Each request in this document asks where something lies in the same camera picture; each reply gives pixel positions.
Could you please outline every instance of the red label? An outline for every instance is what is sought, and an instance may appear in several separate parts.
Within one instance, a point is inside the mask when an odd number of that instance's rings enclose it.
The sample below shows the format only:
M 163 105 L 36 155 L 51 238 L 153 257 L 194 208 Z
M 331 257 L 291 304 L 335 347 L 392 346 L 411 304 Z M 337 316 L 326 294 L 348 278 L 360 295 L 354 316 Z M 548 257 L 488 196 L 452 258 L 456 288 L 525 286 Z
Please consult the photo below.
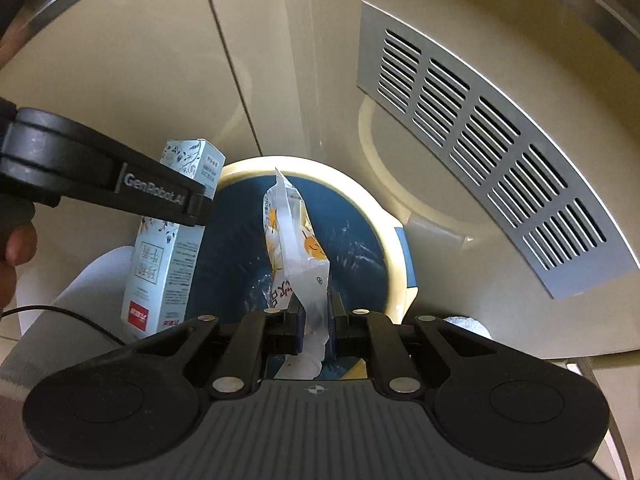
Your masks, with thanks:
M 146 330 L 146 320 L 149 318 L 149 311 L 134 301 L 129 302 L 128 321 L 140 330 Z

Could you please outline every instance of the packaging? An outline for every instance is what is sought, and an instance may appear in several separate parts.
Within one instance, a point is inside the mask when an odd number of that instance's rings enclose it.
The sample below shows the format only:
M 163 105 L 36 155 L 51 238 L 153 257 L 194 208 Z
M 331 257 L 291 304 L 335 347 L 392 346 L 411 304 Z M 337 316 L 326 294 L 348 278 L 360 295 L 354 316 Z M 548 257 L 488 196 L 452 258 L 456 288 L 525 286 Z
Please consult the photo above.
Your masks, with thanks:
M 304 200 L 277 168 L 276 185 L 264 195 L 262 222 L 273 277 L 271 307 L 288 308 L 295 293 L 306 313 L 302 352 L 287 355 L 275 377 L 311 380 L 322 369 L 329 339 L 329 260 L 316 239 Z
M 206 186 L 213 197 L 225 156 L 206 140 L 168 140 L 165 166 Z M 142 338 L 184 321 L 203 226 L 144 217 L 131 259 L 121 318 Z

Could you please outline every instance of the printed logo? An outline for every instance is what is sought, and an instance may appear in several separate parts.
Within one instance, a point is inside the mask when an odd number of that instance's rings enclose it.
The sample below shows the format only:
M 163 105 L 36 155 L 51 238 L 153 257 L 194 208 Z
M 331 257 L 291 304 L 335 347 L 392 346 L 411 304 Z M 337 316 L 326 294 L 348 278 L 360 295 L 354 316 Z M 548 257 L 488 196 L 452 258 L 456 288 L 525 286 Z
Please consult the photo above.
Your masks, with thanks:
M 133 189 L 137 189 L 143 193 L 157 196 L 158 198 L 167 200 L 167 202 L 184 205 L 184 197 L 182 195 L 179 194 L 176 196 L 173 191 L 165 191 L 164 187 L 158 187 L 153 182 L 144 182 L 143 180 L 136 178 L 133 173 L 127 173 L 124 176 L 123 182 L 127 187 L 132 187 Z
M 313 396 L 318 396 L 318 395 L 322 395 L 325 393 L 326 388 L 324 386 L 322 386 L 322 384 L 314 384 L 313 386 L 309 386 L 306 389 L 311 395 Z
M 135 301 L 129 302 L 129 318 L 127 319 L 134 327 L 146 330 L 146 321 L 149 318 L 149 311 L 137 304 Z

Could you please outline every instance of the white box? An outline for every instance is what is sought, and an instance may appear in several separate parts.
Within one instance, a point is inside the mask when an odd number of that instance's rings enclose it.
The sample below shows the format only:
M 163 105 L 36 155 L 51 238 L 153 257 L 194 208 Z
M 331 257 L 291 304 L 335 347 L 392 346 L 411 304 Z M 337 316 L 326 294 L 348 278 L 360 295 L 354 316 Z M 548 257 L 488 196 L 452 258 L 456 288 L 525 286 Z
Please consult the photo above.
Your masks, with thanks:
M 206 186 L 213 197 L 225 156 L 206 140 L 168 140 L 164 165 Z M 121 318 L 137 337 L 184 321 L 204 227 L 144 217 L 136 238 Z

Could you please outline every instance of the black cable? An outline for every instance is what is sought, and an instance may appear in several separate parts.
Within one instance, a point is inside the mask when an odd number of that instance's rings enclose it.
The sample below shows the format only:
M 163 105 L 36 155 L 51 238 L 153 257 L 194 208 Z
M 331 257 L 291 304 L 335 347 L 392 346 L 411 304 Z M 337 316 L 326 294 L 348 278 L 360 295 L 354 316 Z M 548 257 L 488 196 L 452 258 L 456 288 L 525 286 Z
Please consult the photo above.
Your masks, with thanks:
M 6 316 L 10 316 L 11 314 L 18 314 L 19 312 L 27 312 L 28 310 L 50 310 L 51 312 L 57 312 L 59 314 L 65 314 L 66 316 L 70 316 L 78 321 L 81 321 L 87 325 L 89 325 L 94 330 L 97 330 L 101 334 L 107 336 L 112 341 L 118 343 L 120 346 L 126 346 L 127 344 L 120 338 L 114 336 L 107 329 L 102 328 L 97 323 L 91 321 L 87 317 L 84 317 L 80 314 L 76 314 L 72 310 L 67 310 L 66 308 L 60 308 L 58 306 L 52 305 L 29 305 L 29 306 L 19 306 L 18 308 L 12 308 L 10 310 L 5 310 L 4 312 L 0 312 L 0 319 Z

